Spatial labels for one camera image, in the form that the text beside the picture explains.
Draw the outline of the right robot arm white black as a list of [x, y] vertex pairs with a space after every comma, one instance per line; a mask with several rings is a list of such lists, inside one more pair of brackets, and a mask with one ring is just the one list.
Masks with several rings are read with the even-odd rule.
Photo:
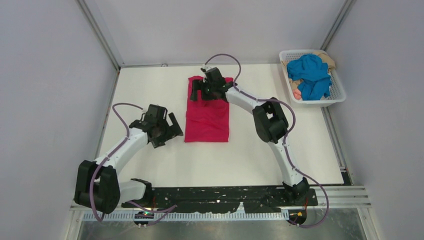
[[241, 88], [234, 81], [226, 81], [217, 67], [201, 67], [204, 77], [194, 80], [189, 99], [204, 101], [223, 100], [252, 114], [258, 137], [267, 143], [279, 165], [284, 188], [283, 199], [291, 205], [299, 205], [310, 189], [307, 178], [300, 173], [292, 158], [288, 134], [291, 130], [282, 103], [275, 97], [257, 98]]

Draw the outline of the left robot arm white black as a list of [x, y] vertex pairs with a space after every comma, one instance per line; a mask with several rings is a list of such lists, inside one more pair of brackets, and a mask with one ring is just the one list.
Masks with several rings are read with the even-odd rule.
[[77, 170], [73, 200], [95, 214], [110, 214], [121, 204], [148, 207], [154, 199], [152, 184], [139, 178], [120, 182], [119, 174], [144, 147], [151, 145], [156, 149], [184, 135], [175, 114], [164, 106], [150, 104], [130, 124], [119, 114], [117, 117], [125, 127], [124, 137], [95, 160], [82, 161]]

